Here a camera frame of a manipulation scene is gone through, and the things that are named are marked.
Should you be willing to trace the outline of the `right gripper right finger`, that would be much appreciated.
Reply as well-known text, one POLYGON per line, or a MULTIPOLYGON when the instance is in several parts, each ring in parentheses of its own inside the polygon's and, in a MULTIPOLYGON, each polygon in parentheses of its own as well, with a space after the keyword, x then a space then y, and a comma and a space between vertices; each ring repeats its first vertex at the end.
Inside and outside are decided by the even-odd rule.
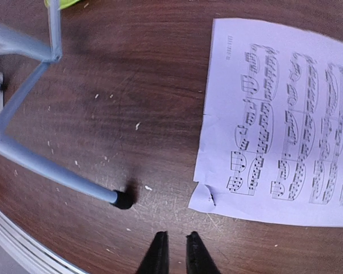
POLYGON ((221 273, 196 231, 186 237, 186 272, 221 273))

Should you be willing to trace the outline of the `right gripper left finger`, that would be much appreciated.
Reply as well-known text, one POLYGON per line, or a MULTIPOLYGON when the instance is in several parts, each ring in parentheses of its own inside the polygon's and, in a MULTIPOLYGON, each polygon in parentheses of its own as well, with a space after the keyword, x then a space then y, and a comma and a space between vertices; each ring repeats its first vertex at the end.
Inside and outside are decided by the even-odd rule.
POLYGON ((167 231, 159 231, 155 234, 136 273, 169 273, 169 238, 167 231))

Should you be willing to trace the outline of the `purple sheet music page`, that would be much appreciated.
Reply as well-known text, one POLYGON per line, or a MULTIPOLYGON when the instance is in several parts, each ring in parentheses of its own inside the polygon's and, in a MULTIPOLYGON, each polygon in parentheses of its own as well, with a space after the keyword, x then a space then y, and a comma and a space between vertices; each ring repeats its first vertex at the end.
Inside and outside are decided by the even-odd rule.
POLYGON ((343 227, 343 42, 215 19, 189 208, 343 227))

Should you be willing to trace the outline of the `white music stand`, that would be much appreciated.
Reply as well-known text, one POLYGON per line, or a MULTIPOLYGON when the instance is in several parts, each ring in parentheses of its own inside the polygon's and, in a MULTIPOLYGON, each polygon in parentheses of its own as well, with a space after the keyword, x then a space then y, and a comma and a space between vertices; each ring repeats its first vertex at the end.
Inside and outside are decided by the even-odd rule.
POLYGON ((44 132, 40 125, 48 117, 44 100, 35 107, 32 99, 41 92, 43 76, 63 57, 61 34, 61 9, 59 1, 50 1, 45 14, 49 28, 49 40, 42 41, 30 34, 16 30, 0 22, 0 57, 25 57, 27 64, 33 65, 13 95, 3 97, 0 113, 0 156, 59 185, 107 202, 119 209, 130 209, 135 205, 136 194, 132 183, 127 182, 123 190, 111 190, 101 186, 76 172, 54 162, 50 156, 33 151, 27 137, 37 137, 38 133, 24 133, 30 126, 44 132))

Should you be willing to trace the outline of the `green plastic plate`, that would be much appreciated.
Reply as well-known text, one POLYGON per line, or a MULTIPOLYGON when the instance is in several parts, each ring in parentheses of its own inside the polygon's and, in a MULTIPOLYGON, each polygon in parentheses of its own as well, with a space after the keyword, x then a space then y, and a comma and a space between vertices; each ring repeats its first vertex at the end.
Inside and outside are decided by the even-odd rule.
MULTIPOLYGON (((80 0, 59 0, 59 8, 61 10, 66 9, 70 6, 75 5, 76 3, 80 2, 80 0)), ((44 4, 46 7, 50 6, 50 0, 44 0, 44 4)))

